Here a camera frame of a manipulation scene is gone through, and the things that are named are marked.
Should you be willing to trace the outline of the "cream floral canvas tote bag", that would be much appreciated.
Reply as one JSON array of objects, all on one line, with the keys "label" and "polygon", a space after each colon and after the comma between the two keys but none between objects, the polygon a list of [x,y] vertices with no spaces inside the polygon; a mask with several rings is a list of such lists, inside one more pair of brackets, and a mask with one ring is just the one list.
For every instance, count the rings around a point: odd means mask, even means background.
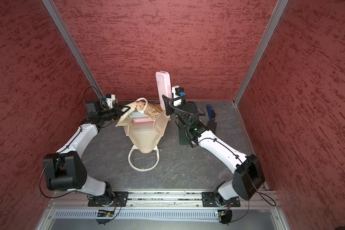
[{"label": "cream floral canvas tote bag", "polygon": [[[126,112],[118,121],[117,127],[123,127],[126,136],[130,138],[133,146],[128,154],[128,163],[136,171],[147,172],[154,169],[160,161],[160,151],[158,144],[164,136],[167,124],[170,117],[166,115],[165,110],[159,104],[149,103],[146,98],[139,98],[136,101],[129,103],[130,110]],[[139,111],[151,118],[152,122],[133,123],[133,119],[129,115]],[[141,153],[149,154],[156,152],[156,163],[148,169],[138,168],[133,165],[131,155],[134,150],[139,150]]]}]

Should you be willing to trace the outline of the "green pencil case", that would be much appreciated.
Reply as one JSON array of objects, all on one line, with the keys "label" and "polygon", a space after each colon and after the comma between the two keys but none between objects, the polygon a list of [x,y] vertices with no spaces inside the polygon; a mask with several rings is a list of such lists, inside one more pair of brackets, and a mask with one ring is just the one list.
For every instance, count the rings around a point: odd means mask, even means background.
[{"label": "green pencil case", "polygon": [[179,133],[179,144],[181,146],[189,145],[189,140],[187,139],[185,135],[184,128],[179,128],[178,133]]}]

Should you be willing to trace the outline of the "dark grey pencil case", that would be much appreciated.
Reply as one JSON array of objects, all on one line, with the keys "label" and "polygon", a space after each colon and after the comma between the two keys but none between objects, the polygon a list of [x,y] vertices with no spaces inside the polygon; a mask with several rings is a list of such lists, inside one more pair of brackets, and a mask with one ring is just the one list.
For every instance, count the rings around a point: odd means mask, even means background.
[{"label": "dark grey pencil case", "polygon": [[214,134],[216,134],[216,130],[217,130],[217,122],[214,121],[208,121],[207,122],[207,127],[209,130],[211,130]]}]

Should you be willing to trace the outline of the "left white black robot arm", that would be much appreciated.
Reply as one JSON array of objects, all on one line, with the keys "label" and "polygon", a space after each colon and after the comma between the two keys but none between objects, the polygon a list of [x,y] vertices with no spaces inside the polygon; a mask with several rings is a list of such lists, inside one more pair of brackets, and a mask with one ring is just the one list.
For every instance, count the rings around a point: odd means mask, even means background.
[{"label": "left white black robot arm", "polygon": [[78,192],[86,194],[89,206],[117,206],[118,198],[108,182],[89,176],[81,157],[92,139],[105,128],[105,123],[119,120],[130,110],[120,105],[114,95],[109,94],[98,100],[85,102],[86,118],[77,131],[58,151],[45,156],[40,179],[45,180],[49,191],[64,194]]}]

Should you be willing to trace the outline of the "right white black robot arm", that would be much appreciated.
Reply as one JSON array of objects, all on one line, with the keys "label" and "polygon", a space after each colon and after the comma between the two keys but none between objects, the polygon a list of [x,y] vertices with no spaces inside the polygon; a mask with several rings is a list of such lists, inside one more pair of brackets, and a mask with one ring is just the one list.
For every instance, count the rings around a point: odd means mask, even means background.
[{"label": "right white black robot arm", "polygon": [[191,147],[200,146],[211,152],[223,162],[233,173],[233,179],[224,182],[215,189],[215,200],[223,206],[233,197],[240,197],[249,201],[265,183],[265,176],[259,158],[254,155],[241,153],[219,139],[199,119],[200,113],[194,102],[186,101],[182,95],[170,99],[163,95],[162,99],[166,108],[166,114],[176,116],[177,125]]}]

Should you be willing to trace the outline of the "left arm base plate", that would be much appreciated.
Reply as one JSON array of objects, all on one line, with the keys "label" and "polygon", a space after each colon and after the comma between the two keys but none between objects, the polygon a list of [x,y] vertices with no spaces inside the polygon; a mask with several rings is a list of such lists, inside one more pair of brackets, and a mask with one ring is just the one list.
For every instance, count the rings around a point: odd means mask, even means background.
[{"label": "left arm base plate", "polygon": [[90,196],[88,207],[125,207],[127,205],[129,192],[116,191],[113,192],[111,198],[102,196]]}]

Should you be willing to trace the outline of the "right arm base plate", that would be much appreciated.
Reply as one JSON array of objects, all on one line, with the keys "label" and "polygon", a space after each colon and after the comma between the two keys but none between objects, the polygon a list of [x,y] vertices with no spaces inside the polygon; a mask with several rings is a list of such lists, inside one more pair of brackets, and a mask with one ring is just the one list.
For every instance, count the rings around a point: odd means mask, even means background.
[{"label": "right arm base plate", "polygon": [[203,207],[240,207],[239,197],[232,197],[230,199],[224,199],[219,193],[215,192],[202,192]]}]

